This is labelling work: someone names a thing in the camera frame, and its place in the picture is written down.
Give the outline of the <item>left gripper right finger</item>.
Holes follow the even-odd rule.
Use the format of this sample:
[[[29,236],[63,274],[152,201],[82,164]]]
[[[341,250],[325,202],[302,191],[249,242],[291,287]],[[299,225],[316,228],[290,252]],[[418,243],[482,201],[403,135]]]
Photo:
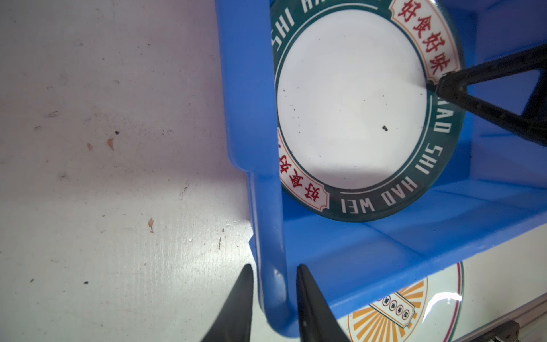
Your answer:
[[[309,268],[300,264],[296,275],[296,294],[300,340],[305,342],[349,342]]]

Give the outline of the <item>green rimmed white plate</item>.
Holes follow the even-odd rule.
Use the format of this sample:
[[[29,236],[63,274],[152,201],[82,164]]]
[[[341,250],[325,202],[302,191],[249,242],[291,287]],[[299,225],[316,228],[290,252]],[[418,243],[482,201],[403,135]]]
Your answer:
[[[392,216],[440,178],[465,112],[436,93],[464,66],[441,1],[273,1],[283,191],[340,222]]]

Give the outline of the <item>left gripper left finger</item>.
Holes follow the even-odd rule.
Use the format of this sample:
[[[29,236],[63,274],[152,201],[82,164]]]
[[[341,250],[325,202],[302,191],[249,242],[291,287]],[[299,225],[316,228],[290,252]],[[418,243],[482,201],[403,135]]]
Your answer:
[[[254,273],[252,266],[246,264],[202,341],[250,341],[253,297]]]

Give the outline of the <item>orange sunburst plate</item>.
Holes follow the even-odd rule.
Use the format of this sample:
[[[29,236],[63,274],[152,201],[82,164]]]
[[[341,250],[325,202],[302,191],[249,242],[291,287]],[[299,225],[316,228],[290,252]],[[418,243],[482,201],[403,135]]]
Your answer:
[[[455,264],[350,313],[338,323],[351,341],[451,341],[464,296]]]

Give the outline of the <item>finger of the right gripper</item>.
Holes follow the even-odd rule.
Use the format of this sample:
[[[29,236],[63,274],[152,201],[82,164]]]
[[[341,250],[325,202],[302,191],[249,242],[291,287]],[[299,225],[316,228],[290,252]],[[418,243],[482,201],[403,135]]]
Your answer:
[[[469,85],[539,71],[540,77],[521,114],[470,95]],[[440,78],[436,95],[537,145],[546,146],[546,45],[536,46]]]

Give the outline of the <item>blue plastic bin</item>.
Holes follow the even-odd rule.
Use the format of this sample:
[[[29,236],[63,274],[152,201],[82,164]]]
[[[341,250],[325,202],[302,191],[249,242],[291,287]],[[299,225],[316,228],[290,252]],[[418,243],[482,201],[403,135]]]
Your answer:
[[[465,112],[440,178],[402,211],[340,222],[304,208],[279,175],[273,1],[218,1],[229,156],[247,176],[259,304],[269,325],[299,334],[296,272],[306,265],[335,316],[414,284],[546,222],[546,146]],[[461,70],[546,42],[545,1],[441,1],[457,29]],[[540,72],[469,85],[523,113]]]

